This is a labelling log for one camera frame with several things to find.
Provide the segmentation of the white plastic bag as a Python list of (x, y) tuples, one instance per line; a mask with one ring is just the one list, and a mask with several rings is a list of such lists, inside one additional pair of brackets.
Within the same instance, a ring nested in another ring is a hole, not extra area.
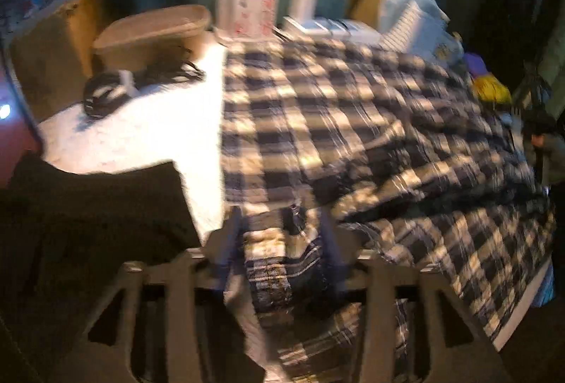
[(448, 16), (440, 9), (436, 0), (381, 0), (377, 14), (378, 28), (381, 31), (390, 29), (412, 1), (425, 14), (443, 20), (446, 23), (449, 22)]

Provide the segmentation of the yellow plastic bag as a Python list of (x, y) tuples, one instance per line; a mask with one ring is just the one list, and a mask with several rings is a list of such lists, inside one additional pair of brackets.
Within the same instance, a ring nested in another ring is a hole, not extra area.
[(476, 77), (473, 89), (483, 102), (503, 105), (511, 103), (509, 89), (491, 73)]

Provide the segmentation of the green white milk carton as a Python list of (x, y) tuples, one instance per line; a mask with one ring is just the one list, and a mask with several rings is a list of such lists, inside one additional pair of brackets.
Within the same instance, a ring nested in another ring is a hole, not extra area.
[(263, 41), (273, 36), (279, 0), (230, 0), (230, 28), (233, 39)]

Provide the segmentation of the tablet with red screen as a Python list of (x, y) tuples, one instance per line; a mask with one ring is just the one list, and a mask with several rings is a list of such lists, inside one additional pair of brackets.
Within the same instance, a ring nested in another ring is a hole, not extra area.
[(24, 155), (44, 154), (44, 142), (19, 88), (8, 52), (1, 49), (0, 180), (5, 188)]

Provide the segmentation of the white plastic basket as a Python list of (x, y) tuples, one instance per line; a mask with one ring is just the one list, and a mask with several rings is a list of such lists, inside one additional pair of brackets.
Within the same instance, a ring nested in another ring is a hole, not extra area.
[(435, 4), (424, 8), (409, 1), (394, 26), (381, 36), (383, 49), (430, 58), (446, 30), (449, 18)]

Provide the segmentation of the white power strip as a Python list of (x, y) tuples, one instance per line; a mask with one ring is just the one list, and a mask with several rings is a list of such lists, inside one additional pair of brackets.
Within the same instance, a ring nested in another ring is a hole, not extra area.
[(282, 19), (282, 30), (293, 37), (335, 39), (359, 44), (379, 44), (381, 34), (372, 27), (354, 20), (314, 18), (300, 23), (291, 17)]

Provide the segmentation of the cardboard box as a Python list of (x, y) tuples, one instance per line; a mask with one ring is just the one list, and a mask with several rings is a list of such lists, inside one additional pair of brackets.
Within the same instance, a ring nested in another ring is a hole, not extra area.
[(75, 0), (13, 37), (8, 53), (35, 121), (82, 100), (92, 45), (110, 23), (105, 0)]

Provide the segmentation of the brown plastic food container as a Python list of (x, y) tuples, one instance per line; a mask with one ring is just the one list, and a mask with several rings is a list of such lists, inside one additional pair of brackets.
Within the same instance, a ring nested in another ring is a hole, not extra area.
[(108, 70), (139, 71), (174, 60), (197, 60), (212, 20), (203, 5), (183, 4), (145, 11), (115, 21), (92, 45)]

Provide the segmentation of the black folded garment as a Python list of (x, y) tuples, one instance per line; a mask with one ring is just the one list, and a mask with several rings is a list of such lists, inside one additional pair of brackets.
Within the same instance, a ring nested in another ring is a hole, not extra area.
[(1, 192), (2, 381), (46, 381), (123, 263), (199, 244), (172, 162), (77, 175), (24, 155)]

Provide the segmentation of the plaid pajama pants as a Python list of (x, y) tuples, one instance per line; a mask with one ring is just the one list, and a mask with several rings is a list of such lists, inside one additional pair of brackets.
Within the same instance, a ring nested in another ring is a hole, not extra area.
[(324, 213), (387, 262), (436, 268), (495, 339), (553, 237), (549, 203), (470, 80), (337, 40), (233, 44), (225, 201), (258, 322), (285, 376), (339, 382), (362, 307), (338, 300)]

